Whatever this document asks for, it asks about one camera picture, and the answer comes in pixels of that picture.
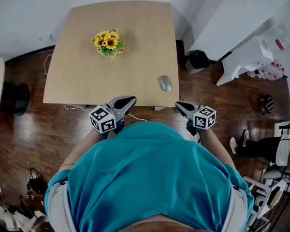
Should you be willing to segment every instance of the flower bouquet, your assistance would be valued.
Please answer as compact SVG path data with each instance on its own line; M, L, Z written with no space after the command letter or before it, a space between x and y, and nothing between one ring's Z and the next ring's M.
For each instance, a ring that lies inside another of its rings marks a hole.
M117 29L112 29L98 33L96 37L91 38L91 43L95 44L97 51L103 57L115 58L117 54L121 54L125 50L125 41L119 41L119 38Z

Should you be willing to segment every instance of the white cable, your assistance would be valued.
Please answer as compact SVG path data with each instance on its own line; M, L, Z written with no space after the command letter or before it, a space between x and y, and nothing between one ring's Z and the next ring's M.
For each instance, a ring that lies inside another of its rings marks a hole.
M143 121L147 121L146 119L142 119L142 118L137 118L136 116L133 116L132 114L128 114L128 115L130 115L130 116L132 116L133 118L135 118L135 119L138 119L138 120L143 120Z
M45 59L45 61L44 61L44 73L45 73L45 75L47 75L47 73L46 73L46 66L45 66L45 63L46 63L46 61L47 61L47 59L48 59L48 57L49 56L53 56L53 55L51 55L51 54L49 54L47 57L46 57L46 59Z
M77 108L78 108L78 106L76 106L76 107L72 107L72 108L67 108L67 104L64 104L64 107L65 107L67 110L73 110L73 109L77 109Z
M84 110L84 111L92 111L92 109L85 109L84 107L81 107L82 108L82 110Z

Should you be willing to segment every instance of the black and white cube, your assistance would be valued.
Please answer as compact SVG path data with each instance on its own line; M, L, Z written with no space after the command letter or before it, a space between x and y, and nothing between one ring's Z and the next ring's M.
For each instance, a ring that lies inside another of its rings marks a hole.
M89 117L93 127L100 133L105 133L116 128L115 116L100 105L96 106L96 108L89 113Z
M207 130L216 121L216 111L208 106L203 107L193 115L193 126Z

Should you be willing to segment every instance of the bottle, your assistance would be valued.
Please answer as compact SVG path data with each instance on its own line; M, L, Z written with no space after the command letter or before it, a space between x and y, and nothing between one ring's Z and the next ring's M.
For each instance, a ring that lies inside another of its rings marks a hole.
M285 50L290 45L290 30L284 24L266 31L261 37L265 48L273 54Z

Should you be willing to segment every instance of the red label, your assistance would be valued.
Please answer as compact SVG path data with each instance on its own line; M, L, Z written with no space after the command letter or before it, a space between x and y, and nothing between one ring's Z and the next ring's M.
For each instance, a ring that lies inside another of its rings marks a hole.
M276 39L275 40L275 43L276 43L276 45L278 46L278 48L280 49L280 50L285 50L285 48L282 46L282 44L280 43L280 41L279 41L279 39Z

